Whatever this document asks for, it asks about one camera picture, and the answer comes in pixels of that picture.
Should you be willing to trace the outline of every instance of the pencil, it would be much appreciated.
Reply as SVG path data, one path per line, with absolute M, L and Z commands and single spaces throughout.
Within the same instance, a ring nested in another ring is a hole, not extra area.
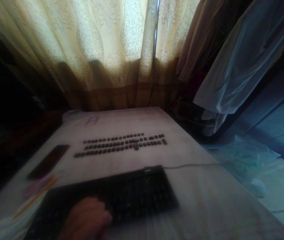
M 36 195 L 33 197 L 32 200 L 29 201 L 28 204 L 26 204 L 16 215 L 13 217 L 13 220 L 18 218 L 20 215 L 22 215 L 35 201 L 38 199 L 47 189 L 49 189 L 50 186 L 52 186 L 58 178 L 53 177 Z

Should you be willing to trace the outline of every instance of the human hand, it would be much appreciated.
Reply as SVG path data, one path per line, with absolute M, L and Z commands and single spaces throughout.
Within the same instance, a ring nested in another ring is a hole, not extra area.
M 112 222 L 105 204 L 97 198 L 85 198 L 77 203 L 69 213 L 59 240 L 99 239 L 104 227 Z

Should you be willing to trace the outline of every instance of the curtain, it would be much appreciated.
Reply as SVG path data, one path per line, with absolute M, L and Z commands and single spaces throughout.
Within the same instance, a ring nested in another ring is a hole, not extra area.
M 0 40 L 20 78 L 71 108 L 167 107 L 184 85 L 175 75 L 197 0 L 0 0 Z

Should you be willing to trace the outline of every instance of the black phone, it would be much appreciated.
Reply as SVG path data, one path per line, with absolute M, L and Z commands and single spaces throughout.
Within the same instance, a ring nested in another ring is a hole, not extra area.
M 27 176 L 28 179 L 39 179 L 48 174 L 65 152 L 69 149 L 69 145 L 57 145 L 53 150 L 37 165 L 36 168 Z

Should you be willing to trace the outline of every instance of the black keyboard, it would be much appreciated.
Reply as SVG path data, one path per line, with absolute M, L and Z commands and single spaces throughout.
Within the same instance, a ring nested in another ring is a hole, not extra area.
M 56 239 L 71 208 L 89 196 L 105 203 L 111 226 L 178 207 L 163 167 L 145 168 L 49 190 L 25 240 Z

